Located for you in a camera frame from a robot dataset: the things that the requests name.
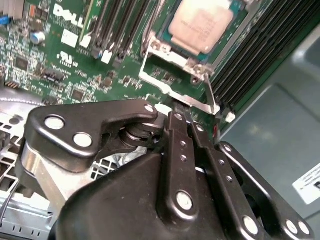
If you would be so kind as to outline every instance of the metal rivet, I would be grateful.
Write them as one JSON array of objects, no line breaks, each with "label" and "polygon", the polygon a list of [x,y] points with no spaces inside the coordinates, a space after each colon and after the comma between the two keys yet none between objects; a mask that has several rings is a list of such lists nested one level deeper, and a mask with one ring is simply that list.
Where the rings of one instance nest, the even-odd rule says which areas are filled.
[{"label": "metal rivet", "polygon": [[182,162],[186,162],[187,161],[187,157],[185,155],[181,155],[180,157]]},{"label": "metal rivet", "polygon": [[230,183],[233,182],[233,179],[232,179],[232,177],[230,177],[230,176],[226,176],[226,179],[227,179]]},{"label": "metal rivet", "polygon": [[246,229],[253,235],[257,235],[258,232],[259,232],[259,229],[258,229],[258,226],[257,224],[255,223],[255,221],[249,217],[249,216],[245,216],[243,218],[243,223],[246,227]]},{"label": "metal rivet", "polygon": [[302,221],[299,221],[299,227],[301,229],[302,232],[304,232],[305,234],[309,235],[310,231],[307,227],[307,225],[305,225]]},{"label": "metal rivet", "polygon": [[228,152],[231,152],[232,149],[231,147],[229,147],[227,144],[224,145],[225,150],[227,150]]},{"label": "metal rivet", "polygon": [[201,125],[197,125],[196,128],[200,131],[200,132],[204,132],[204,128]]},{"label": "metal rivet", "polygon": [[151,106],[150,104],[145,105],[144,108],[145,108],[145,110],[147,110],[150,113],[153,113],[155,111],[154,107]]},{"label": "metal rivet", "polygon": [[294,225],[294,223],[290,220],[285,221],[287,228],[289,229],[290,232],[292,232],[293,234],[298,234],[298,229],[296,227],[296,225]]},{"label": "metal rivet", "polygon": [[57,116],[50,116],[46,120],[44,120],[44,124],[53,130],[62,129],[65,126],[65,122],[57,117]]},{"label": "metal rivet", "polygon": [[174,116],[175,116],[177,119],[179,119],[180,121],[183,120],[182,116],[181,116],[179,113],[176,113]]},{"label": "metal rivet", "polygon": [[176,201],[178,202],[179,206],[184,210],[190,210],[193,207],[191,197],[183,191],[179,191],[176,194]]},{"label": "metal rivet", "polygon": [[186,144],[185,141],[181,141],[180,144],[181,144],[181,146],[184,147],[184,148],[187,146],[187,144]]},{"label": "metal rivet", "polygon": [[83,148],[87,148],[92,145],[91,136],[86,133],[82,133],[82,132],[74,135],[73,141],[75,144],[77,144],[78,146],[83,147]]}]

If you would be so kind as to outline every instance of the black lever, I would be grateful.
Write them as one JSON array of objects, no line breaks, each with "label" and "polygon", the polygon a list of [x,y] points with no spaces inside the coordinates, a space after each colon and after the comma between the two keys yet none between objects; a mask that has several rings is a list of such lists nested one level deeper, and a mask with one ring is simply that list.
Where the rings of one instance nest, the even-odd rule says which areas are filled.
[{"label": "black lever", "polygon": [[136,147],[121,141],[120,130],[157,117],[142,99],[39,107],[29,114],[24,138],[44,158],[79,173],[97,159],[133,152]]}]

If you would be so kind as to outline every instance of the motherboard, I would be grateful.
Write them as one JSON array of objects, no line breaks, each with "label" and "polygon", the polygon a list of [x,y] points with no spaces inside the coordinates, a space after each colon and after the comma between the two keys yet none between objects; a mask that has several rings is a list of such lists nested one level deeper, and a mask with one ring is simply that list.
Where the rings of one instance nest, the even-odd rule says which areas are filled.
[{"label": "motherboard", "polygon": [[[265,50],[262,41],[273,41],[266,35],[271,25],[280,31],[279,23],[295,24],[293,14],[312,18],[316,13],[306,4],[319,9],[312,0],[2,0],[0,87],[30,91],[44,105],[175,99],[192,107],[192,117],[205,127],[216,115],[230,123],[237,102],[233,95],[223,99],[228,95],[220,81],[228,80],[230,90],[251,79],[230,82],[226,74],[246,72],[239,72],[244,61],[233,58],[244,46]],[[285,19],[276,18],[280,11]],[[257,31],[260,42],[246,42]],[[283,44],[273,33],[278,40],[272,47]],[[248,56],[246,66],[259,63],[253,57],[262,59],[242,54]]]}]

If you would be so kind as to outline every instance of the sticker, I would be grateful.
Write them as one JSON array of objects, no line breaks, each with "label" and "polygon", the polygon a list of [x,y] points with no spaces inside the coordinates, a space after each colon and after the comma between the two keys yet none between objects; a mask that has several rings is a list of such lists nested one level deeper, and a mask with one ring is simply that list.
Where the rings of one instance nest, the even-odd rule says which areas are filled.
[{"label": "sticker", "polygon": [[77,46],[78,38],[78,35],[65,29],[63,30],[61,42],[75,48]]},{"label": "sticker", "polygon": [[320,163],[295,181],[292,186],[309,205],[320,198]]}]

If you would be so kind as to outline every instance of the gray surface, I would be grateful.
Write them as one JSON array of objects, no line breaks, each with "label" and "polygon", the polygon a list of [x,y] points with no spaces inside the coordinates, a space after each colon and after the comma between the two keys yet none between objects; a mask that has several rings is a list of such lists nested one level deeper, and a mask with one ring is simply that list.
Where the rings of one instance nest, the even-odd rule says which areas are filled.
[{"label": "gray surface", "polygon": [[308,220],[320,240],[320,199],[306,205],[292,187],[320,163],[320,26],[273,74],[222,138]]},{"label": "gray surface", "polygon": [[[2,123],[0,130],[10,133],[11,139],[16,136],[16,145],[19,145],[23,136],[24,125],[29,112],[36,108],[39,103],[39,98],[26,92],[10,88],[0,89],[0,123]],[[10,119],[14,116],[20,119],[20,122],[12,125]],[[0,168],[7,168],[0,176],[1,184],[5,180],[13,182],[8,191],[0,190],[0,206],[15,185],[18,184],[18,179],[13,173],[17,156],[16,153],[10,151],[10,146],[0,152]],[[15,193],[6,209],[0,233],[32,240],[46,240],[51,223],[51,216],[48,211],[49,202],[42,197],[34,194],[31,198],[27,198],[23,197],[22,194]]]}]

